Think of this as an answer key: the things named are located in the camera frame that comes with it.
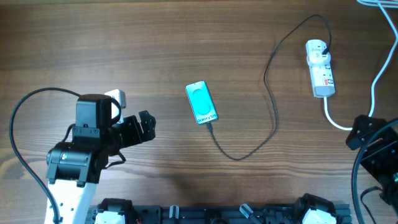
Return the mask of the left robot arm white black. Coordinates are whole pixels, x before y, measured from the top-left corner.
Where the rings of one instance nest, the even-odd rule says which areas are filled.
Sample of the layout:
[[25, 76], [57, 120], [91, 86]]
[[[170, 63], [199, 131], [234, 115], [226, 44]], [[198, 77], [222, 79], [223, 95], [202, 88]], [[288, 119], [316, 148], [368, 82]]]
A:
[[79, 96], [75, 124], [69, 128], [70, 142], [63, 140], [47, 154], [48, 188], [46, 223], [84, 223], [95, 196], [101, 171], [111, 167], [111, 156], [126, 147], [155, 138], [155, 118], [148, 111], [129, 116], [112, 115], [119, 107], [108, 95]]

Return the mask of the blue Galaxy smartphone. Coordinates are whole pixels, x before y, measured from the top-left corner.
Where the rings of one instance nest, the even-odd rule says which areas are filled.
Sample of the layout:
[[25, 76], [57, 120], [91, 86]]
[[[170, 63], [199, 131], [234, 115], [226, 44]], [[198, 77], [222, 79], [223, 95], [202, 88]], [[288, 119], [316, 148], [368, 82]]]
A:
[[204, 80], [187, 85], [185, 91], [197, 124], [218, 119], [218, 113]]

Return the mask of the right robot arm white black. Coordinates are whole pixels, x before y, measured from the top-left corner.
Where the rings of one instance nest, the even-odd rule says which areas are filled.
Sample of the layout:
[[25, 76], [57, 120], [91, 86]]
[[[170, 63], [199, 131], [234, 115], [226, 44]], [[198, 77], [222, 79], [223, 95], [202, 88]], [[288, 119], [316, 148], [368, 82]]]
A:
[[354, 151], [371, 140], [360, 164], [381, 184], [381, 198], [397, 208], [397, 132], [393, 128], [386, 128], [371, 139], [386, 124], [384, 119], [363, 114], [358, 116], [346, 138], [346, 145]]

